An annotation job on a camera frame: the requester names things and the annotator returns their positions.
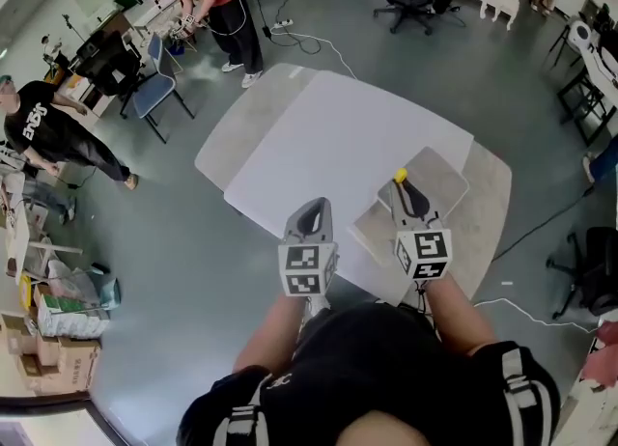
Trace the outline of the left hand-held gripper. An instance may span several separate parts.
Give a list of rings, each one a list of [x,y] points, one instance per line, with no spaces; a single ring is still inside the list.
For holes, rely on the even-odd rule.
[[[326,295],[338,259],[330,201],[325,197],[310,200],[289,217],[285,237],[278,246],[279,274],[285,295]]]

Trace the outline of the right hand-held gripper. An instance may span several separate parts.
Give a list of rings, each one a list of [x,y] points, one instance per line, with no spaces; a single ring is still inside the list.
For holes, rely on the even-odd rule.
[[[405,192],[414,217],[409,215]],[[389,194],[396,228],[393,254],[405,276],[412,281],[442,278],[452,262],[451,230],[443,226],[437,211],[421,219],[429,212],[430,202],[409,180],[402,186],[391,180]]]

